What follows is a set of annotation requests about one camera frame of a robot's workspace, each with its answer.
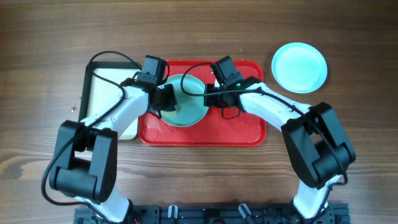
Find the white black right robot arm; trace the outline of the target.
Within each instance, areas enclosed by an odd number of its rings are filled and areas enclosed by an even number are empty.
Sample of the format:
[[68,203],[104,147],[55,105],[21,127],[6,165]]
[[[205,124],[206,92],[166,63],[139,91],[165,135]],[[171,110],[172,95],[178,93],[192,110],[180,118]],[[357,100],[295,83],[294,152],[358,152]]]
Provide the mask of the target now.
[[346,185],[346,170],[356,154],[334,109],[290,100],[254,77],[230,86],[207,84],[206,106],[237,108],[256,115],[281,131],[291,165],[300,179],[293,199],[307,223],[320,218],[334,186]]

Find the mint green round plate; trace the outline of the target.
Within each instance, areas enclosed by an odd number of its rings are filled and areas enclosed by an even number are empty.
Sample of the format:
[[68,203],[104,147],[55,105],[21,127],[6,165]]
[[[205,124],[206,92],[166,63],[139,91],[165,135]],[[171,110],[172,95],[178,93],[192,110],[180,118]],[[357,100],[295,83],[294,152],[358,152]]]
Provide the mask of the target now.
[[[203,97],[190,96],[185,94],[180,87],[182,74],[174,75],[168,78],[167,84],[174,86],[174,93],[177,100],[176,107],[178,113],[176,116],[162,116],[162,120],[175,127],[187,127],[199,122],[208,111],[204,106]],[[183,80],[184,90],[190,93],[202,94],[205,91],[205,84],[198,78],[186,75]]]

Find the light blue round plate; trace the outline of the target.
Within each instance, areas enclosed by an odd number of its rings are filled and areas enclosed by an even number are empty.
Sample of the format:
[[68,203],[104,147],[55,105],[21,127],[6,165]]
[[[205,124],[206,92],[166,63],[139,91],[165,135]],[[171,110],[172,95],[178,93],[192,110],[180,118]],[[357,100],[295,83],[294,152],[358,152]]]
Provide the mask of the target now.
[[311,93],[319,89],[328,76],[324,56],[315,47],[291,42],[279,48],[271,62],[277,83],[293,93]]

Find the green yellow sponge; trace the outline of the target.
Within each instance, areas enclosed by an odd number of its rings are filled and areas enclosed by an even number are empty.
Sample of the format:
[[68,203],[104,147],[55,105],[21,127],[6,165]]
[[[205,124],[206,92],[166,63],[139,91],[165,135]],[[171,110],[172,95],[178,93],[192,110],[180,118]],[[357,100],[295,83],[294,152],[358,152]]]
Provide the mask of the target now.
[[178,113],[178,108],[176,106],[171,106],[160,111],[162,116],[176,116]]

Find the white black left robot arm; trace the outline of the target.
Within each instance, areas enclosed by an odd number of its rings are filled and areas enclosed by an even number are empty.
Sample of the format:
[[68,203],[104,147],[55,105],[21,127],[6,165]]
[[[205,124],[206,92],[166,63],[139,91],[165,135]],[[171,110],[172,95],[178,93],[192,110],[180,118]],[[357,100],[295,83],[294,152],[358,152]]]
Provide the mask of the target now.
[[114,186],[118,139],[130,124],[149,110],[162,111],[177,104],[171,84],[121,88],[115,104],[102,115],[81,122],[65,121],[58,130],[55,151],[43,178],[44,198],[56,204],[46,186],[86,205],[108,223],[131,219],[132,203]]

